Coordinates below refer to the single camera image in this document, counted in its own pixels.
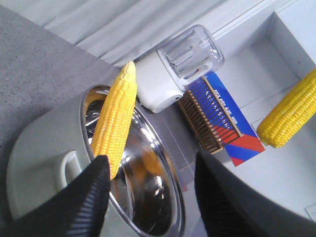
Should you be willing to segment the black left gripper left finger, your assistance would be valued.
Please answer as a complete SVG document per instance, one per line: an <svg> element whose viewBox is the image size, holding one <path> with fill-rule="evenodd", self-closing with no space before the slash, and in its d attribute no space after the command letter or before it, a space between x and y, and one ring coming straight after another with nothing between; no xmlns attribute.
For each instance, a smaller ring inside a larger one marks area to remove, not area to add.
<svg viewBox="0 0 316 237"><path fill-rule="evenodd" d="M0 230L2 237L98 237L110 196L107 156L98 156L67 187Z"/></svg>

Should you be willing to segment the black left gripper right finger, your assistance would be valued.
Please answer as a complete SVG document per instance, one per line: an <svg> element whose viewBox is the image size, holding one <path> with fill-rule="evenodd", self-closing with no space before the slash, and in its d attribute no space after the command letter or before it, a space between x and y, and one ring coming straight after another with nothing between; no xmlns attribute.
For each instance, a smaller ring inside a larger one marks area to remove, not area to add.
<svg viewBox="0 0 316 237"><path fill-rule="evenodd" d="M195 193L209 237L314 237L316 224L274 203L198 151Z"/></svg>

